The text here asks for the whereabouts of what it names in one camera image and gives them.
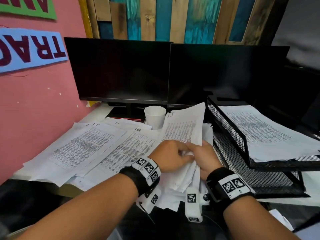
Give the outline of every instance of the paper tray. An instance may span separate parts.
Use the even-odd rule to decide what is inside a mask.
[[[246,136],[242,131],[219,109],[210,97],[207,99],[206,106],[214,121],[232,142],[250,169],[268,172],[320,171],[320,158],[317,155],[287,161],[255,162],[249,157]]]
[[[256,191],[257,199],[310,197],[304,193],[301,172],[261,172],[249,169],[222,131],[213,129],[213,147],[223,165],[239,173]]]

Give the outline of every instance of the monitor screen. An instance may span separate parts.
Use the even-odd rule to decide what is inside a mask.
[[[167,104],[170,42],[64,39],[81,100]]]
[[[168,108],[218,100],[252,104],[258,87],[284,65],[289,47],[172,44]]]

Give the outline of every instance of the wristband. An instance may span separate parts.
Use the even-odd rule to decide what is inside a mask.
[[[136,185],[139,196],[152,190],[160,181],[161,171],[148,157],[134,158],[119,173],[127,175]]]
[[[237,199],[255,196],[255,191],[245,182],[241,175],[222,167],[214,170],[207,177],[206,187],[218,209],[224,211]]]

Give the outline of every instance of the paper cup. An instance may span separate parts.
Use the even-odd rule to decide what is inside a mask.
[[[166,109],[161,106],[149,106],[144,109],[146,122],[153,130],[161,129],[165,121]]]

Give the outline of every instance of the desk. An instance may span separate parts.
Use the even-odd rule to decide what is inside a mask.
[[[102,121],[112,110],[106,103],[102,103],[98,108],[94,109],[86,117],[79,122],[95,122]],[[320,206],[320,171],[317,172],[302,172],[302,177],[306,187],[306,193],[310,198],[274,198],[274,199],[259,199],[261,202],[281,203],[290,205],[303,205],[303,206]],[[12,179],[28,180],[30,178],[28,172],[23,168],[16,171]],[[83,191],[69,183],[64,184],[58,188],[54,184],[48,184],[50,190],[56,194],[75,197]]]

